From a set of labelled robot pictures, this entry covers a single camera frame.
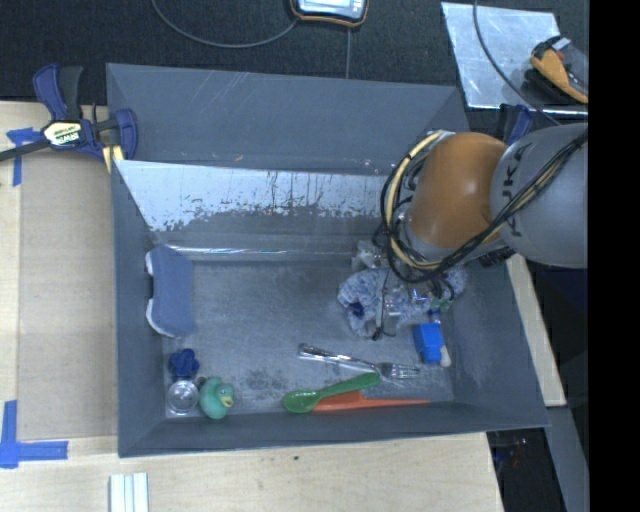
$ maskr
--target gray bin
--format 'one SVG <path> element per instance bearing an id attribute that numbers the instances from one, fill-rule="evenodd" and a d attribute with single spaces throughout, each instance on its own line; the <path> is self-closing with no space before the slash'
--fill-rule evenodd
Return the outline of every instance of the gray bin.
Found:
<path id="1" fill-rule="evenodd" d="M 355 375 L 299 360 L 300 342 L 418 361 L 408 328 L 355 336 L 336 289 L 379 222 L 392 166 L 428 130 L 468 129 L 455 88 L 124 65 L 108 67 L 108 86 L 110 109 L 131 108 L 140 130 L 136 160 L 112 171 L 120 456 L 548 425 L 503 265 L 468 266 L 442 318 L 449 368 L 367 391 L 430 404 L 322 415 L 281 406 L 288 391 Z M 221 199 L 223 187 L 232 193 Z M 183 340 L 145 319 L 144 255 L 158 243 L 194 263 L 198 331 Z M 166 361 L 181 347 L 236 387 L 222 421 L 167 411 Z"/>

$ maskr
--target black carpet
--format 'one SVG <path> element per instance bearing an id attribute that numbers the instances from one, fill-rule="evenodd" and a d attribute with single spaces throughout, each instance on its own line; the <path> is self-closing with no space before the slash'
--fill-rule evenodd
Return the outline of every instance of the black carpet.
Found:
<path id="1" fill-rule="evenodd" d="M 175 24 L 219 43 L 251 43 L 284 30 L 292 21 L 288 0 L 157 0 Z M 561 33 L 589 54 L 587 0 L 482 0 L 482 6 L 552 12 Z M 347 32 L 326 23 L 298 23 L 269 45 L 220 49 L 191 41 L 169 28 L 150 0 L 0 0 L 0 99 L 35 101 L 32 75 L 44 65 L 85 68 L 82 104 L 105 105 L 105 63 L 126 63 L 345 77 L 407 83 L 459 85 L 455 58 L 435 0 L 370 0 L 365 23 Z M 468 112 L 473 130 L 495 134 L 498 112 Z M 545 320 L 551 319 L 547 300 Z M 553 316 L 553 331 L 562 315 Z M 572 317 L 583 321 L 584 316 Z M 556 353 L 569 343 L 584 346 L 586 333 L 555 336 Z M 588 422 L 584 415 L 579 422 Z M 490 433 L 507 512 L 564 510 L 542 431 Z M 524 446 L 521 440 L 527 439 Z M 509 443 L 514 448 L 505 448 Z"/>

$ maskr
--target fork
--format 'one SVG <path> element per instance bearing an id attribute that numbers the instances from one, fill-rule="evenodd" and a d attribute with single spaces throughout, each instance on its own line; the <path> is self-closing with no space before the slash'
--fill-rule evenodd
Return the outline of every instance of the fork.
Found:
<path id="1" fill-rule="evenodd" d="M 373 370 L 383 379 L 413 379 L 420 376 L 420 368 L 418 366 L 398 363 L 370 363 L 369 361 L 336 354 L 304 343 L 298 346 L 298 357 L 356 369 Z"/>

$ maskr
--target green spoon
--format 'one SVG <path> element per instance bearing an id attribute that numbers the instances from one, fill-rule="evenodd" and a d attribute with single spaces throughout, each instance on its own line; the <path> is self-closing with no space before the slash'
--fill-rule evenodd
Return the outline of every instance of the green spoon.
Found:
<path id="1" fill-rule="evenodd" d="M 380 375 L 375 372 L 367 372 L 353 379 L 338 382 L 333 386 L 317 391 L 292 391 L 284 397 L 284 406 L 291 412 L 309 412 L 312 411 L 323 398 L 348 393 L 349 391 L 370 388 L 377 384 L 380 384 Z"/>

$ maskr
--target orange handle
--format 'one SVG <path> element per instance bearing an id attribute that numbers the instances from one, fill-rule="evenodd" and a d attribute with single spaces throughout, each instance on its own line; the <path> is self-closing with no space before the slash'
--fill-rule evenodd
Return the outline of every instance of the orange handle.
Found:
<path id="1" fill-rule="evenodd" d="M 406 398 L 365 398 L 360 391 L 350 391 L 341 395 L 329 396 L 318 402 L 314 411 L 347 411 L 369 407 L 392 407 L 398 405 L 424 405 L 429 400 Z"/>

